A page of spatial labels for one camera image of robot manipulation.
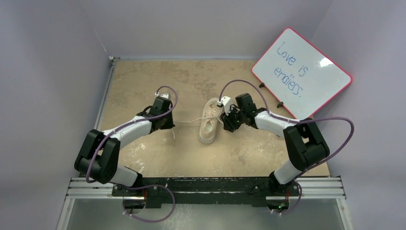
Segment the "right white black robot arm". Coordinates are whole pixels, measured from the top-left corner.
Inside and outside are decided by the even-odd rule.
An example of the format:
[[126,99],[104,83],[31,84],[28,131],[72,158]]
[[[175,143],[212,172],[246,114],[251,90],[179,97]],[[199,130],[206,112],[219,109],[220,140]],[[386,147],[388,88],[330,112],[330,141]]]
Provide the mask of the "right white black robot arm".
[[312,119],[290,120],[269,113],[266,108],[257,108],[248,93],[235,100],[236,104],[233,104],[230,97],[224,96],[217,102],[224,110],[220,116],[224,130],[234,132],[241,125],[247,125],[269,131],[285,141],[288,160],[269,175],[268,185],[273,194],[282,194],[297,176],[330,155],[329,147]]

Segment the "white shoelace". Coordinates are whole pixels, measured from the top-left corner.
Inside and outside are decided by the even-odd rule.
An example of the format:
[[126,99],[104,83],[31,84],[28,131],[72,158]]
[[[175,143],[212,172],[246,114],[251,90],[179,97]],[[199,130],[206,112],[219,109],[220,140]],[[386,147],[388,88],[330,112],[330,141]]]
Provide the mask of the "white shoelace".
[[223,124],[220,119],[220,113],[216,109],[205,110],[202,117],[191,121],[175,121],[175,124],[191,124],[198,121],[201,122],[198,132],[199,141],[203,144],[213,143],[216,137],[217,125]]

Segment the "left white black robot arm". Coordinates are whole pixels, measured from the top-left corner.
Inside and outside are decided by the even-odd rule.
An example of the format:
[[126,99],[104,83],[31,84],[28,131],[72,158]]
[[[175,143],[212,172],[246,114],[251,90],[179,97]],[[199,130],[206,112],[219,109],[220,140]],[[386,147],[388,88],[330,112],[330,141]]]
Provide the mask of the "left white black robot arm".
[[105,131],[89,131],[75,160],[75,170],[86,175],[89,182],[121,184],[129,195],[139,195],[143,189],[142,174],[119,164],[120,150],[140,137],[172,129],[172,106],[165,93],[127,123]]

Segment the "beige sneaker shoe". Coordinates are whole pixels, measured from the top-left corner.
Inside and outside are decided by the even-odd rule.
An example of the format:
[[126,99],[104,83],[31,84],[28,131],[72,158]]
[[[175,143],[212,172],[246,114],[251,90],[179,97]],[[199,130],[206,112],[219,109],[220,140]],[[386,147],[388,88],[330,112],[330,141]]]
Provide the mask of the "beige sneaker shoe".
[[215,140],[218,123],[222,123],[220,115],[223,108],[217,105],[218,98],[210,99],[203,108],[202,122],[199,129],[199,141],[203,144],[211,144]]

